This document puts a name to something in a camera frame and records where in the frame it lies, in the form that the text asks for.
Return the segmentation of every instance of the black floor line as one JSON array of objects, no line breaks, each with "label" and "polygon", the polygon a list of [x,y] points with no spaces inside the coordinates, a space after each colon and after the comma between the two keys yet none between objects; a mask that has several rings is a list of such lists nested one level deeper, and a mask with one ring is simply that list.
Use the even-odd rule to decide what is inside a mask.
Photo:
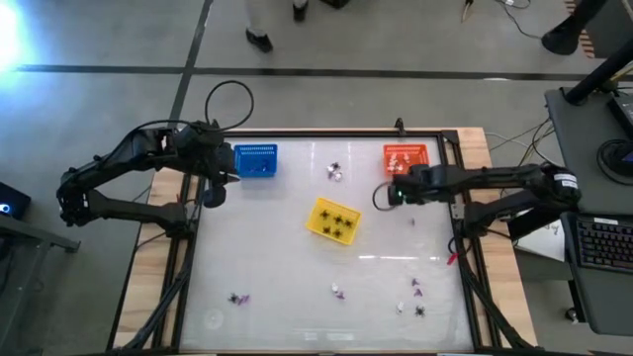
[{"label": "black floor line", "polygon": [[13,71],[35,73],[181,74],[184,69],[177,66],[23,64],[13,68]]},{"label": "black floor line", "polygon": [[[213,0],[207,0],[209,6]],[[176,103],[171,119],[179,116],[184,96],[192,75],[234,75],[234,76],[289,76],[289,77],[334,77],[334,78],[394,78],[394,79],[507,79],[525,81],[581,81],[583,73],[502,73],[464,71],[420,71],[420,70],[377,70],[377,69],[309,69],[309,68],[215,68],[194,67],[202,37],[204,23],[196,30],[187,57],[186,66],[119,66],[119,65],[56,65],[25,64],[13,69],[16,72],[37,73],[110,73],[110,74],[183,74],[178,86]],[[626,75],[622,81],[633,81],[633,75]]]},{"label": "black floor line", "polygon": [[178,90],[176,91],[176,98],[174,99],[174,104],[171,107],[171,113],[169,113],[170,120],[180,119],[182,107],[185,104],[185,97],[187,96],[187,90],[189,89],[189,83],[191,82],[194,65],[196,65],[196,59],[198,58],[198,53],[200,52],[202,38],[205,35],[209,11],[211,10],[211,4],[213,4],[213,2],[213,0],[205,0],[205,3],[202,6],[202,12],[200,13],[200,18],[198,19],[198,26],[196,26],[196,33],[191,41],[191,47],[189,48],[189,54],[187,55],[187,61],[185,62],[184,72],[180,77],[180,83],[178,84]]},{"label": "black floor line", "polygon": [[[587,77],[581,73],[495,73],[419,70],[372,70],[372,69],[303,69],[303,68],[194,68],[194,75],[234,76],[300,76],[342,78],[402,78],[402,79],[507,79],[526,81],[580,81]],[[623,81],[633,80],[627,75]]]}]

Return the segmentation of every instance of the keyboard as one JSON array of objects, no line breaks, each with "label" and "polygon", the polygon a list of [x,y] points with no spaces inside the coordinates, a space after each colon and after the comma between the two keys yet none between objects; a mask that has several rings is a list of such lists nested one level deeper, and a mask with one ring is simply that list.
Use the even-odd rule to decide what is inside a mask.
[{"label": "keyboard", "polygon": [[633,273],[633,222],[578,217],[576,231],[581,266]]}]

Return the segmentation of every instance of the black shoe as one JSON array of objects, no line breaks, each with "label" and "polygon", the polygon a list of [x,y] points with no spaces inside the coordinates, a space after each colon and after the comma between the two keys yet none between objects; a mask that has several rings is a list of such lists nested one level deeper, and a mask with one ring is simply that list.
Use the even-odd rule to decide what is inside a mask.
[{"label": "black shoe", "polygon": [[270,42],[268,35],[256,36],[251,31],[246,30],[246,39],[264,53],[273,50],[273,44]]},{"label": "black shoe", "polygon": [[295,3],[293,3],[293,18],[295,19],[295,22],[303,22],[306,19],[308,4],[310,4],[310,1],[306,1],[306,5],[302,7],[297,7]]}]

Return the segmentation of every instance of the small white object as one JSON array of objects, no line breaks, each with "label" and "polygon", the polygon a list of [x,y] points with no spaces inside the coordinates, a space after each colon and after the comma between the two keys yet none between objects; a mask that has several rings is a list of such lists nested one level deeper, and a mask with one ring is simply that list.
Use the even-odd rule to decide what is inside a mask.
[{"label": "small white object", "polygon": [[593,218],[593,221],[596,223],[610,223],[610,224],[618,224],[617,221],[611,219],[603,219],[603,218]]},{"label": "small white object", "polygon": [[516,248],[565,262],[565,232],[561,221],[548,223],[530,232],[518,240]]},{"label": "small white object", "polygon": [[563,187],[571,187],[574,189],[578,189],[578,184],[572,182],[572,181],[562,181],[561,184],[563,185]]}]

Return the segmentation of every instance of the plastic basket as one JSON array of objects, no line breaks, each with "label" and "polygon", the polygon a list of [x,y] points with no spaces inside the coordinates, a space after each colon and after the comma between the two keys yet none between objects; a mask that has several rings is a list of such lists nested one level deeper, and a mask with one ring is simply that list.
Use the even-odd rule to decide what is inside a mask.
[{"label": "plastic basket", "polygon": [[414,164],[428,164],[426,144],[385,144],[385,174],[407,174]]},{"label": "plastic basket", "polygon": [[236,144],[233,150],[240,177],[272,177],[277,172],[277,144]]},{"label": "plastic basket", "polygon": [[354,242],[361,216],[360,212],[353,209],[325,198],[318,198],[306,227],[321,236],[350,245]]}]

